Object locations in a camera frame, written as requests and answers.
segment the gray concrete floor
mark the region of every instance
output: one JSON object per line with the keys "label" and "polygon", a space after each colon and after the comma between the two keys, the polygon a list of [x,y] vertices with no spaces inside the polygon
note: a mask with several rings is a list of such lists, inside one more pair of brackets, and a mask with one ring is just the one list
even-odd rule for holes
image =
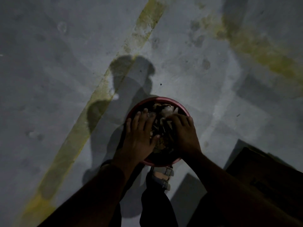
{"label": "gray concrete floor", "polygon": [[[164,10],[153,30],[137,20],[148,0],[2,0],[1,226],[36,226],[75,193],[113,156],[127,112],[150,95],[187,108],[203,153],[220,167],[243,140],[303,172],[302,0],[149,1]],[[111,65],[125,63],[130,70]],[[104,80],[106,96],[92,102]],[[70,168],[54,166],[87,102],[108,107],[80,127],[96,128],[67,151],[77,157]],[[167,196],[186,226],[206,192],[186,163],[174,169]],[[139,226],[147,171],[121,202],[122,226]],[[39,190],[45,178],[48,193]]]}

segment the finger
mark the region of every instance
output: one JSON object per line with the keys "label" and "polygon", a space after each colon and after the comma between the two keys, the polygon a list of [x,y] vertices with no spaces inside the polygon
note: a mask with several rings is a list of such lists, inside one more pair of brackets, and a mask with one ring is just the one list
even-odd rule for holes
{"label": "finger", "polygon": [[195,127],[195,126],[194,126],[194,120],[193,120],[192,117],[190,117],[190,116],[187,117],[187,121],[188,121],[188,124],[189,124],[190,127]]}
{"label": "finger", "polygon": [[132,130],[137,129],[140,115],[141,115],[141,111],[138,111],[137,114],[134,117],[134,120],[133,120],[133,123],[132,123],[132,126],[131,126]]}
{"label": "finger", "polygon": [[146,121],[144,131],[150,133],[155,118],[156,118],[156,113],[152,113],[151,116]]}
{"label": "finger", "polygon": [[177,114],[171,115],[167,118],[172,120],[172,122],[173,122],[173,124],[175,125],[176,128],[182,127],[182,123],[181,123],[179,117],[177,116]]}
{"label": "finger", "polygon": [[143,130],[147,118],[148,109],[144,108],[142,115],[139,118],[138,130]]}
{"label": "finger", "polygon": [[160,138],[160,135],[156,135],[155,137],[152,138],[151,144],[150,144],[150,147],[152,148],[152,150],[153,150],[154,147],[156,146],[156,144],[157,144],[159,138]]}
{"label": "finger", "polygon": [[177,114],[183,126],[189,126],[186,116]]}
{"label": "finger", "polygon": [[126,133],[128,134],[130,132],[131,132],[131,118],[128,118],[126,122]]}

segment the pink bowl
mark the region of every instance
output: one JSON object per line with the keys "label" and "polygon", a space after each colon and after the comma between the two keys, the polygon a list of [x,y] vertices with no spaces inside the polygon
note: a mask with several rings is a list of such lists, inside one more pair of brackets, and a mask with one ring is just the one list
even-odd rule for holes
{"label": "pink bowl", "polygon": [[[142,100],[140,103],[138,103],[136,106],[134,106],[132,108],[132,110],[129,112],[129,114],[127,115],[127,118],[134,118],[135,114],[137,113],[137,111],[143,111],[143,109],[145,108],[146,104],[150,104],[150,103],[168,103],[174,107],[178,107],[179,108],[179,113],[180,114],[184,114],[187,116],[190,116],[188,111],[185,109],[185,107],[183,107],[180,103],[178,103],[177,101],[170,99],[170,98],[166,98],[166,97],[152,97],[152,98],[148,98],[145,100]],[[170,166],[172,164],[175,164],[176,162],[180,161],[181,158],[178,157],[176,158],[174,161],[164,164],[164,165],[159,165],[159,164],[154,164],[148,157],[142,161],[142,163],[144,163],[145,165],[148,166],[155,166],[155,167],[165,167],[165,166]]]}

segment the bowl rim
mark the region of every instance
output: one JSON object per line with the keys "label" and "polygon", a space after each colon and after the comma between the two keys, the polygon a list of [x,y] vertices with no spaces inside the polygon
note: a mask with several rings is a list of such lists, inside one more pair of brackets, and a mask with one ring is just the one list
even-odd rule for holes
{"label": "bowl rim", "polygon": [[[131,115],[136,111],[136,109],[141,106],[142,104],[144,103],[147,103],[147,102],[150,102],[150,101],[160,101],[160,102],[164,102],[164,103],[173,103],[173,104],[176,104],[178,105],[179,108],[181,108],[185,114],[187,116],[190,116],[189,112],[185,109],[184,106],[182,106],[179,102],[177,102],[176,100],[174,99],[171,99],[171,98],[167,98],[167,97],[161,97],[161,96],[156,96],[156,97],[151,97],[151,98],[147,98],[147,99],[144,99],[142,100],[141,102],[137,103],[132,109],[131,111],[127,114],[127,117],[126,117],[126,120],[125,122],[127,121],[128,118],[131,118]],[[151,163],[151,162],[147,162],[145,160],[141,161],[143,164],[147,165],[147,166],[153,166],[153,167],[166,167],[166,166],[170,166],[170,165],[173,165],[177,162],[179,162],[181,160],[181,158],[177,158],[176,160],[174,160],[172,163],[168,164],[168,165],[156,165],[154,163]]]}

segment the hand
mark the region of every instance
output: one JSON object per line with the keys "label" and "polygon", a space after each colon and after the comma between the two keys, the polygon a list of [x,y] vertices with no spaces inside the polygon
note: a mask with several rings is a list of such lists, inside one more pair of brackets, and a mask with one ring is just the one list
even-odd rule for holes
{"label": "hand", "polygon": [[127,119],[123,147],[117,150],[112,160],[112,164],[121,168],[126,176],[153,151],[160,138],[157,135],[150,141],[150,131],[156,115],[152,114],[148,118],[147,112],[147,108],[143,110],[143,113],[138,111],[133,122],[131,122],[131,118]]}
{"label": "hand", "polygon": [[181,154],[181,157],[183,159],[185,158],[186,160],[187,156],[192,156],[192,154],[196,152],[201,153],[201,147],[192,117],[173,114],[167,119],[172,120],[176,129],[176,146]]}

